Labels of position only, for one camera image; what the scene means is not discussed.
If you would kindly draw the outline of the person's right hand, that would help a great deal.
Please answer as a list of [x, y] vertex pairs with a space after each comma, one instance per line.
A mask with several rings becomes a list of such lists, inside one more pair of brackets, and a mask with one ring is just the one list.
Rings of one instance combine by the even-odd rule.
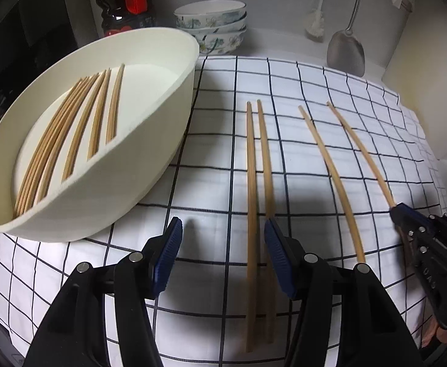
[[426, 347], [433, 338], [442, 344], [447, 344], [447, 330], [441, 328], [435, 316], [432, 316], [423, 328], [421, 347]]

